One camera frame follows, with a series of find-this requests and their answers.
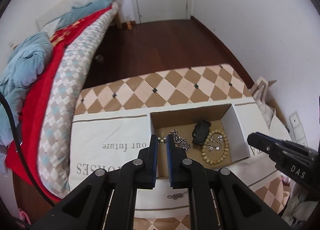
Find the small gold earring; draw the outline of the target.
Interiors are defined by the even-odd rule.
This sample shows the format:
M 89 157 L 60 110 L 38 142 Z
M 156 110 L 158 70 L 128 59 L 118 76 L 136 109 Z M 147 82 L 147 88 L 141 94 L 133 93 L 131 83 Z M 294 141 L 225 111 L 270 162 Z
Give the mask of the small gold earring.
M 162 132 L 161 136 L 157 138 L 158 143 L 161 144 L 166 144 L 167 143 L 167 138 L 164 136 L 164 132 Z

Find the black smart watch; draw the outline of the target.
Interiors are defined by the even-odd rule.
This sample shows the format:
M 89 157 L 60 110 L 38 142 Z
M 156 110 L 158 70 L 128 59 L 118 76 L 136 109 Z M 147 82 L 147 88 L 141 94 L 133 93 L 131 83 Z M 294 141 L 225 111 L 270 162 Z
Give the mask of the black smart watch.
M 211 123 L 202 119 L 199 123 L 195 125 L 192 132 L 193 144 L 203 145 L 210 131 Z

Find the white power strip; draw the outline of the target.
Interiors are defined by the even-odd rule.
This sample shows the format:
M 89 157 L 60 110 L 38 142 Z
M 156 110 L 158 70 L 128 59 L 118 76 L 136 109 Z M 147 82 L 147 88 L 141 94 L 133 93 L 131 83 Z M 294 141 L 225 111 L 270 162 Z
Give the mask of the white power strip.
M 289 121 L 290 121 L 290 124 L 292 127 L 291 132 L 293 134 L 295 142 L 307 147 L 308 142 L 306 139 L 305 131 L 304 131 L 303 125 L 301 123 L 299 114 L 297 112 L 292 113 L 289 116 Z

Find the open white cardboard box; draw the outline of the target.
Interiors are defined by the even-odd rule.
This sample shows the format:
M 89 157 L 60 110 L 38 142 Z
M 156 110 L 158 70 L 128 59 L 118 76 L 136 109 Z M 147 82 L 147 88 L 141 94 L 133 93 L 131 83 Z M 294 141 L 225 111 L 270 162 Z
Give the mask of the open white cardboard box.
M 251 156 L 231 103 L 154 112 L 150 116 L 157 136 L 172 136 L 188 158 L 205 168 L 230 166 Z

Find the checkered bed quilt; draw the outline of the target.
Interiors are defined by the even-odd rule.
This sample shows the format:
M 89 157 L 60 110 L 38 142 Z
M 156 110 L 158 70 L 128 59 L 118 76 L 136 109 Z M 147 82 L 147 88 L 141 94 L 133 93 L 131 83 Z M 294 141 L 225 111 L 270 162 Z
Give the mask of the checkered bed quilt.
M 37 150 L 37 173 L 52 199 L 70 191 L 71 129 L 79 94 L 93 56 L 119 10 L 117 2 L 57 30 L 50 39 L 61 47 L 62 59 L 53 75 Z

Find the diamond pattern table cloth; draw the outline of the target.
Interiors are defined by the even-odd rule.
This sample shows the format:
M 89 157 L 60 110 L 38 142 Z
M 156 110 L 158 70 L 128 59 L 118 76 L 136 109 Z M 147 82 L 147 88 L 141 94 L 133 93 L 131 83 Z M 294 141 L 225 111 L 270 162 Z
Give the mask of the diamond pattern table cloth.
M 149 145 L 150 137 L 172 130 L 186 142 L 199 120 L 223 131 L 228 167 L 275 212 L 283 210 L 290 190 L 266 154 L 250 147 L 252 132 L 289 139 L 276 117 L 266 122 L 235 70 L 227 65 L 160 71 L 84 89 L 76 102 L 70 145 L 69 186 L 93 171 L 119 169 Z

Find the red blanket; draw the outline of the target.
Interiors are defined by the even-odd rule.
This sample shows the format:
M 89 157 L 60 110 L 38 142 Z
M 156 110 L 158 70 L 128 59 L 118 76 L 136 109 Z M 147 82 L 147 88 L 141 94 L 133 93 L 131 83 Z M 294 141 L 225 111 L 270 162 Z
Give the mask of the red blanket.
M 38 79 L 31 85 L 29 92 L 26 95 L 22 106 L 22 112 L 20 115 L 20 122 L 22 125 L 22 154 L 30 169 L 31 175 L 44 192 L 49 197 L 51 196 L 45 191 L 43 184 L 40 181 L 37 173 L 37 150 L 39 146 L 40 132 L 44 119 L 44 113 L 46 111 L 47 102 L 49 99 L 49 93 L 51 90 L 53 75 L 57 71 L 59 62 L 62 59 L 61 47 L 55 47 L 53 45 L 53 54 L 50 62 L 46 65 L 43 73 Z

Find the small orange bottle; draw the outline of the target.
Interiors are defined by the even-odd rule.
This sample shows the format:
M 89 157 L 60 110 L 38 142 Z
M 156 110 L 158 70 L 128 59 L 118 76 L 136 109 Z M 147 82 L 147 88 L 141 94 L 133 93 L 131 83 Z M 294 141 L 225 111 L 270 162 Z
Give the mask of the small orange bottle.
M 132 22 L 130 18 L 127 18 L 126 20 L 126 26 L 128 30 L 132 30 Z

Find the blue crumpled blanket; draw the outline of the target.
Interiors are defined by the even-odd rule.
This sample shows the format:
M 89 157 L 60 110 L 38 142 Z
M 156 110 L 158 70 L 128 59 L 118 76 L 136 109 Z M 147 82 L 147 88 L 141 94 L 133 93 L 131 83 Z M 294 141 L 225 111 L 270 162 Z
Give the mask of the blue crumpled blanket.
M 66 24 L 58 25 L 55 30 L 63 29 L 81 18 L 89 16 L 97 11 L 110 6 L 115 0 L 98 0 L 86 8 L 86 12 L 73 16 Z M 1 74 L 1 93 L 7 100 L 12 112 L 9 119 L 5 110 L 1 110 L 1 172 L 5 173 L 7 167 L 11 167 L 16 173 L 24 176 L 24 170 L 12 158 L 7 157 L 7 149 L 14 145 L 11 126 L 14 125 L 18 132 L 18 138 L 22 143 L 22 125 L 20 115 L 26 95 L 31 85 L 43 73 L 53 54 L 53 45 L 45 31 L 26 38 L 11 53 L 8 65 Z

